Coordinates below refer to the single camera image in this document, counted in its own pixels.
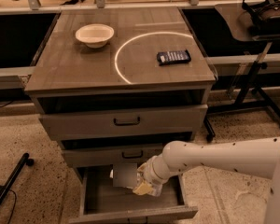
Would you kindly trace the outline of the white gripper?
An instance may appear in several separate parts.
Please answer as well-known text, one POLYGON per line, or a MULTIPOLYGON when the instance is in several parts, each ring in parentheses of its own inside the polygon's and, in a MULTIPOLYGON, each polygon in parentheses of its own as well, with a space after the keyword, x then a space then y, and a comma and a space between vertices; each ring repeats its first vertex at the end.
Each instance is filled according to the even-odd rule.
POLYGON ((136 195, 152 194, 153 187, 160 186, 164 183, 164 180, 157 176, 153 162, 155 158, 152 157, 148 161, 141 164, 137 169, 137 184, 138 186, 133 189, 133 193, 136 195))

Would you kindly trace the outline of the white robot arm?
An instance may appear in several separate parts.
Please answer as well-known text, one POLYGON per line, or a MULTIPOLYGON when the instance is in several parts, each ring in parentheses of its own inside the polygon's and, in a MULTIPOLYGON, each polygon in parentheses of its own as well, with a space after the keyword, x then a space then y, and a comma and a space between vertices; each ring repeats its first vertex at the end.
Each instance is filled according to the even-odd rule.
POLYGON ((133 193, 159 196, 169 178, 197 166, 270 178, 264 224, 280 224, 280 136, 214 145, 172 141, 140 165, 133 193))

